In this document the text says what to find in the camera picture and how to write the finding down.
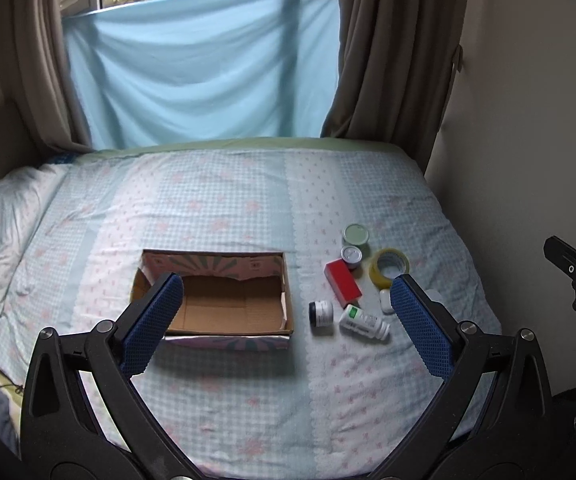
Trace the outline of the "left brown curtain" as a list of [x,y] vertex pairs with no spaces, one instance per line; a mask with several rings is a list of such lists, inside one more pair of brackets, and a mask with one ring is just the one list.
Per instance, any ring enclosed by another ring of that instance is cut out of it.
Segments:
[[58,0],[0,0],[0,84],[41,153],[88,153]]

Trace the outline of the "pale green lid jar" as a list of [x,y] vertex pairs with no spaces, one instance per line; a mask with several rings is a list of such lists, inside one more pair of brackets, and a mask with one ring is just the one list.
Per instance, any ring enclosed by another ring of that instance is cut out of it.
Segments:
[[369,231],[361,223],[351,223],[343,229],[342,239],[346,245],[361,247],[368,243]]

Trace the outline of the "cardboard box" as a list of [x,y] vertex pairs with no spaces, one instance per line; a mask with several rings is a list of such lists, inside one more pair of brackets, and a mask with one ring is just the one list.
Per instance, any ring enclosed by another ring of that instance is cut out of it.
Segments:
[[141,253],[130,293],[140,299],[163,274],[184,285],[183,301],[163,339],[189,348],[275,351],[293,334],[287,264],[282,252]]

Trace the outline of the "small black white jar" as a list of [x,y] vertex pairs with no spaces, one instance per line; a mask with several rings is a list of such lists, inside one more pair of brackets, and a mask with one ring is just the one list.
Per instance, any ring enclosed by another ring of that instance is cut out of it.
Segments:
[[333,305],[328,300],[315,300],[309,303],[309,325],[315,332],[331,330],[335,323]]

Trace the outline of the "right brown curtain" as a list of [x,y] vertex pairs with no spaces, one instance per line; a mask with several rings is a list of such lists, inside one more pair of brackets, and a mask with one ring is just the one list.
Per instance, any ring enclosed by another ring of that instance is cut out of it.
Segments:
[[321,133],[428,166],[460,70],[467,0],[339,0],[339,82]]

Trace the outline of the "white earbuds case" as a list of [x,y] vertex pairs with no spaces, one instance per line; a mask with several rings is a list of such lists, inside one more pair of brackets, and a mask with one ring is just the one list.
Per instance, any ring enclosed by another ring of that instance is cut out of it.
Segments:
[[394,313],[394,308],[391,304],[391,294],[389,289],[381,289],[379,292],[380,307],[381,311],[385,315],[392,315]]

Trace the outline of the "brown curtain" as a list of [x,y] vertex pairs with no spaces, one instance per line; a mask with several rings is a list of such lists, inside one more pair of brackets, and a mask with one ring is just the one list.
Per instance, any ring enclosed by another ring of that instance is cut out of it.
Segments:
[[460,70],[467,0],[339,0],[339,82],[321,133],[428,166]]
[[88,153],[58,0],[0,0],[0,84],[41,153]]

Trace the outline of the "light blue hanging sheet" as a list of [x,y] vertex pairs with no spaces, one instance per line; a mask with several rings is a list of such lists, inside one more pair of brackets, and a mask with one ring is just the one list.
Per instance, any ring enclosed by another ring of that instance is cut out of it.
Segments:
[[316,138],[338,84],[338,0],[149,0],[63,35],[97,150]]

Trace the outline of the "white pill bottle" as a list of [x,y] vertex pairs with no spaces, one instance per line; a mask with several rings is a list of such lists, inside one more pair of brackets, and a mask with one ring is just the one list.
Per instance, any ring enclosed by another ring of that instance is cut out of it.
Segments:
[[386,341],[390,335],[390,325],[367,313],[364,309],[348,304],[339,320],[339,325],[346,330],[369,339]]

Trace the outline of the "silver lid red jar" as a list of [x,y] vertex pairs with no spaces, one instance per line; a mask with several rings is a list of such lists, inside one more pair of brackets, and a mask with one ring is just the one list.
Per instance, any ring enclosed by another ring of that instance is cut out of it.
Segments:
[[340,250],[340,257],[350,270],[354,270],[361,265],[363,252],[359,247],[344,245]]

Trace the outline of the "yellow tape roll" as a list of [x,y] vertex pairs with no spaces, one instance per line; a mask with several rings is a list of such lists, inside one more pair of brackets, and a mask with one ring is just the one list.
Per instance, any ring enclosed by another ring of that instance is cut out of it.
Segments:
[[401,274],[408,274],[409,260],[399,249],[385,248],[376,252],[370,260],[368,275],[378,289],[390,288]]

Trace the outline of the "red rectangular box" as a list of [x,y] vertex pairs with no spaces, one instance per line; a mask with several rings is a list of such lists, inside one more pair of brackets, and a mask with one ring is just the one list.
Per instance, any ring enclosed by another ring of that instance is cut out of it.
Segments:
[[343,308],[348,304],[358,305],[361,289],[359,289],[353,274],[342,259],[327,262],[324,266],[324,274],[335,294],[335,299]]

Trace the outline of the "checkered floral bedspread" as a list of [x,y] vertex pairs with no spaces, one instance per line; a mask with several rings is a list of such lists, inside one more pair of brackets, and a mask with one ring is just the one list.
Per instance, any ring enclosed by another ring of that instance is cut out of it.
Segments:
[[329,300],[325,265],[342,231],[399,249],[419,285],[459,320],[501,329],[468,249],[398,152],[192,150],[92,156],[0,180],[0,370],[24,382],[39,331],[86,332],[127,306],[141,254],[280,252],[290,347],[162,344],[134,380],[177,445],[210,474],[331,479],[369,471],[402,440],[440,380],[391,318],[387,342],[317,335],[307,305]]

